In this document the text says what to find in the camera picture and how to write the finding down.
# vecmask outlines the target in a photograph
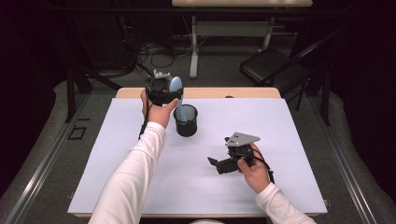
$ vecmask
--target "left hand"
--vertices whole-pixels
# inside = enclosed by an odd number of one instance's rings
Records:
[[[159,123],[166,129],[169,123],[170,114],[172,110],[176,108],[178,99],[177,98],[174,99],[171,103],[165,106],[154,105],[150,100],[147,100],[146,90],[142,90],[142,92],[140,93],[140,99],[142,99],[143,102],[143,109],[142,109],[143,116],[146,116],[147,113],[146,110],[147,108],[149,108],[148,122],[153,121]]]

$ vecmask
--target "white paper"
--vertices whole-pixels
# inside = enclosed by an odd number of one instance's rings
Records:
[[[144,215],[262,215],[244,177],[219,175],[207,160],[229,158],[224,138],[235,132],[260,137],[256,145],[274,171],[276,185],[295,206],[309,214],[327,213],[283,99],[185,99],[183,104],[197,108],[198,131],[191,137],[178,135],[171,116]],[[141,107],[140,99],[113,99],[69,213],[92,213],[104,184],[137,141]]]

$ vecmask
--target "table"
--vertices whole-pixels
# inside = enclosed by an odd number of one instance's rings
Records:
[[[141,91],[123,88],[113,99],[68,213],[77,217],[91,215],[106,180],[136,142],[143,121],[142,104],[136,99]],[[296,206],[308,215],[327,213],[288,107],[277,89],[185,88],[183,103],[197,107],[198,131],[192,137],[181,137],[171,118],[142,217],[265,217],[242,175],[219,175],[207,160],[226,159],[224,137],[236,131],[262,138],[257,144],[275,170],[276,184]],[[241,118],[246,111],[257,114]],[[249,122],[262,114],[266,115],[264,120],[255,120],[254,125]]]
[[[174,7],[311,7],[311,0],[173,0]],[[192,55],[190,78],[197,78],[198,35],[264,36],[262,48],[268,48],[274,19],[269,21],[197,21],[192,16]]]

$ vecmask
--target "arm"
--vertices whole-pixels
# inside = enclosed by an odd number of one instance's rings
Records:
[[[254,144],[254,156],[261,158],[259,149]],[[285,197],[282,191],[270,182],[268,171],[260,161],[248,166],[245,160],[238,161],[239,169],[245,175],[247,184],[257,193],[256,202],[274,223],[315,223],[306,214],[298,210]]]
[[[178,99],[166,106],[156,106],[147,101],[145,91],[140,97],[143,115],[148,113],[148,125],[107,180],[90,223],[139,223],[141,218],[149,181],[165,144],[165,128]]]
[[[273,183],[256,196],[256,202],[274,223],[315,223],[311,217],[294,207]]]

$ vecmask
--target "white sleeve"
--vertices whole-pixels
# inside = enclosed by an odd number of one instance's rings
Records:
[[[256,202],[275,224],[315,223],[311,217],[298,210],[273,183],[256,196]]]
[[[136,146],[107,180],[90,223],[139,223],[165,137],[162,125],[148,123]]]

